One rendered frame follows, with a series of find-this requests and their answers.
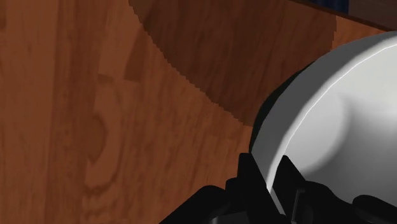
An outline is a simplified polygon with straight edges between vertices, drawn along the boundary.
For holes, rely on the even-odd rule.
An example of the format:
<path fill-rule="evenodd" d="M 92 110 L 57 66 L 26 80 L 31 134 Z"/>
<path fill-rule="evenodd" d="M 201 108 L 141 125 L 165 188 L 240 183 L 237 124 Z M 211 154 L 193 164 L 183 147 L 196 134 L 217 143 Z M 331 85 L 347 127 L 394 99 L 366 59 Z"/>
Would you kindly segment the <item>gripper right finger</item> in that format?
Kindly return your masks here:
<path fill-rule="evenodd" d="M 291 224 L 397 224 L 397 207 L 371 195 L 348 203 L 327 186 L 307 181 L 284 155 L 272 186 Z"/>

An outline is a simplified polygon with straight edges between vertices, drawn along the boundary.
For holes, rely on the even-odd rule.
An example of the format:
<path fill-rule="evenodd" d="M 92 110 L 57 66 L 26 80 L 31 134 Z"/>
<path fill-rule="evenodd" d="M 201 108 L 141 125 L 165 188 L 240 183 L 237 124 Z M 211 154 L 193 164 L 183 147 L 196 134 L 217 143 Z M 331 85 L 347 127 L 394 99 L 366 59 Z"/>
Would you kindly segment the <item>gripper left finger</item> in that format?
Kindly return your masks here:
<path fill-rule="evenodd" d="M 237 176 L 225 188 L 197 190 L 159 224 L 290 224 L 281 214 L 250 153 L 241 153 Z"/>

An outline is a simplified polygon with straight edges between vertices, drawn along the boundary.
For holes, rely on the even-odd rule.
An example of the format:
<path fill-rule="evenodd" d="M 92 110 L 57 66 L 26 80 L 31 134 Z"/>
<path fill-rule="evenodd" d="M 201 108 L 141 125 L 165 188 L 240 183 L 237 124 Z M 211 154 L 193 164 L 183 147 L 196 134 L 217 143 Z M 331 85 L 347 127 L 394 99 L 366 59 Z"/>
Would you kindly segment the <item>white bowl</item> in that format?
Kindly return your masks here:
<path fill-rule="evenodd" d="M 397 31 L 346 43 L 277 87 L 254 120 L 249 150 L 276 209 L 288 157 L 308 181 L 397 221 Z"/>

